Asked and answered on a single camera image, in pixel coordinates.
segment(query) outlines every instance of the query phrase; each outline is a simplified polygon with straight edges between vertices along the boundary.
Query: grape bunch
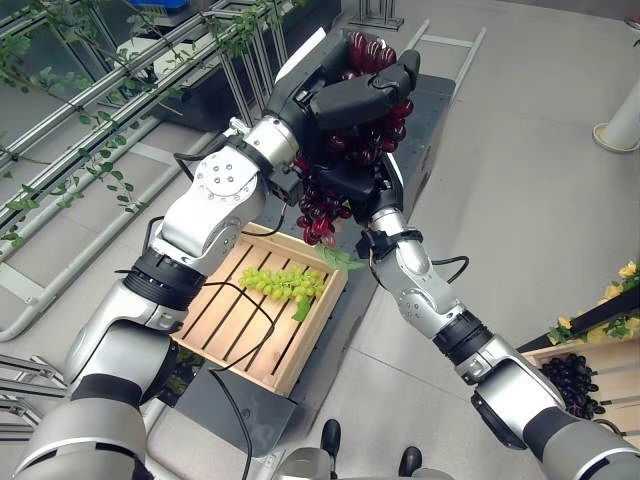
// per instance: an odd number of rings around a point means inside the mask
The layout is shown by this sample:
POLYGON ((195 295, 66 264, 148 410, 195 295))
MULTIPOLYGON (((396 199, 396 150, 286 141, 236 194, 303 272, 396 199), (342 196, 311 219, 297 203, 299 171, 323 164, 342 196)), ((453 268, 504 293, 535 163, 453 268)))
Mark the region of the grape bunch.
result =
POLYGON ((605 408, 588 395, 588 392, 597 392, 599 388, 591 383, 593 371, 582 355, 570 353, 565 358, 552 358, 542 365, 542 373, 558 388, 567 411, 572 415, 591 420, 594 415, 605 413, 605 408))
MULTIPOLYGON (((340 74, 340 80, 350 80, 364 74, 377 73, 396 63, 393 48, 382 46, 377 40, 367 41, 360 32, 353 33, 348 45, 350 68, 340 74)), ((407 135, 405 118, 413 111, 413 102, 406 99, 393 107, 384 117, 352 128, 325 133, 320 157, 325 163, 350 164, 374 171, 381 154, 392 153, 407 135)), ((303 239, 309 245, 319 242, 335 247, 334 221, 351 217, 347 198, 323 188, 313 178, 310 166, 303 157, 294 162, 301 172, 304 195, 299 202, 302 215, 296 224, 303 229, 303 239)))
POLYGON ((251 267, 242 272, 238 283, 275 301, 291 299, 297 303, 308 302, 312 297, 320 298, 324 292, 322 274, 311 269, 303 272, 297 265, 279 272, 251 267))

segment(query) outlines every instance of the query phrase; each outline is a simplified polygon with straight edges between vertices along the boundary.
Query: wooden tray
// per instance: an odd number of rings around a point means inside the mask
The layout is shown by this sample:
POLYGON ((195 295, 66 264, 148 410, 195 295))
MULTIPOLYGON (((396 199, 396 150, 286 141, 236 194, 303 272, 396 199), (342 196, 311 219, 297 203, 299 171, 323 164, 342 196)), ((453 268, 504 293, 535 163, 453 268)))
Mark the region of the wooden tray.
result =
POLYGON ((553 357, 584 355, 594 371, 592 382, 600 387, 589 393, 605 408, 605 418, 628 435, 625 440, 640 448, 640 339, 606 340, 597 344, 565 344, 523 353, 537 368, 553 357))
MULTIPOLYGON (((269 229, 255 224, 245 227, 255 233, 269 229)), ((325 273, 325 291, 312 301, 304 322, 291 318, 293 301, 274 302, 254 290, 246 293, 275 321, 271 337, 231 370, 279 395, 291 393, 327 318, 347 282, 347 274, 331 269, 313 247, 296 238, 276 233, 269 237, 241 235, 236 246, 208 282, 238 284, 248 267, 271 271, 299 265, 325 273)), ((264 338, 269 320, 249 300, 229 286, 204 287, 189 307, 182 330, 173 334, 180 345, 226 366, 245 355, 264 338)))

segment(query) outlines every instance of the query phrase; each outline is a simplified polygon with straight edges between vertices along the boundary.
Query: floor tile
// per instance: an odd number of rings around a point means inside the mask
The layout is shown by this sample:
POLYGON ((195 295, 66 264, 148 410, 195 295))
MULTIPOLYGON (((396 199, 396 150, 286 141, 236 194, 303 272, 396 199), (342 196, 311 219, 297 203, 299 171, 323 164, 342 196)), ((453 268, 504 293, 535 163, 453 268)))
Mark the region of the floor tile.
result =
POLYGON ((422 450, 425 465, 461 480, 514 471, 519 479, 543 478, 534 458, 505 449, 469 403, 353 350, 301 446, 318 446, 329 418, 342 426, 340 478, 396 475, 409 445, 422 450))

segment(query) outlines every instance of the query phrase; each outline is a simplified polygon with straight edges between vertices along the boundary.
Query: gray floor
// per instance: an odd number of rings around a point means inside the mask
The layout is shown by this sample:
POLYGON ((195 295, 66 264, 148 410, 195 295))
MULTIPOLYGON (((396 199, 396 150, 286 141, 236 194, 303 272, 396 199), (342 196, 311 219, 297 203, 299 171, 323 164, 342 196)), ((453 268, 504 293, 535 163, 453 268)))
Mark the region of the gray floor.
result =
MULTIPOLYGON (((346 8, 343 19, 353 3, 346 8)), ((638 79, 635 38, 619 21, 486 0, 400 0, 397 14, 405 18, 402 31, 384 34, 397 49, 427 17, 434 35, 471 40, 488 29, 411 224, 434 258, 471 257, 456 282, 460 297, 490 328, 523 343, 558 315, 593 306, 618 267, 639 254, 639 156, 611 154, 591 140, 592 125, 609 119, 638 79)), ((455 47, 420 50, 423 73, 453 75, 464 58, 455 47)), ((197 136, 163 128, 149 141, 169 150, 197 136)), ((157 174, 145 159, 126 162, 140 182, 157 174)), ((38 353, 60 365, 111 272, 136 257, 146 219, 185 187, 183 179, 170 186, 42 320, 0 344, 0 352, 38 353)), ((84 212, 59 216, 10 263, 39 281, 50 279, 114 214, 106 197, 96 198, 78 205, 84 212)), ((5 296, 0 301, 9 315, 4 322, 20 305, 5 296)), ((512 472, 541 479, 532 457, 492 437, 473 412, 470 393, 378 291, 313 430, 283 448, 316 445, 333 417, 343 425, 338 472, 344 477, 391 475, 402 450, 415 444, 430 466, 458 479, 512 472)), ((154 428, 150 451, 194 480, 237 478, 243 462, 240 451, 174 411, 154 428)), ((0 476, 18 453, 19 447, 0 448, 0 476)))

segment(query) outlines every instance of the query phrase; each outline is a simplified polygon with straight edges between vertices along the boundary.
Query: robotic arm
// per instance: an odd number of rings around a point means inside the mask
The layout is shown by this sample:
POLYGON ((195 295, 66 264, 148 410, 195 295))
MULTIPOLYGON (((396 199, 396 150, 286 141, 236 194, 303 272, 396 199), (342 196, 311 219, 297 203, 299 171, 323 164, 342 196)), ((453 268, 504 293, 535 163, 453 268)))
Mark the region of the robotic arm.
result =
MULTIPOLYGON (((70 401, 45 417, 14 478, 148 479, 139 406, 175 364, 169 334, 181 328, 206 278, 261 212, 267 190, 295 203, 277 177, 299 153, 313 157, 321 131, 373 120, 415 88, 419 57, 405 52, 376 75, 339 82, 346 41, 317 44, 275 87, 250 131, 233 124, 224 145, 197 167, 189 190, 168 210, 149 248, 118 280, 80 331, 65 366, 70 401)), ((599 425, 565 413, 555 389, 493 335, 435 272, 419 232, 402 216, 401 183, 388 162, 375 178, 351 178, 318 162, 321 182, 341 189, 363 226, 359 251, 396 299, 403 317, 431 339, 469 385, 472 403, 505 445, 529 447, 551 479, 629 478, 640 452, 599 425)), ((295 473, 296 462, 283 464, 295 473)))

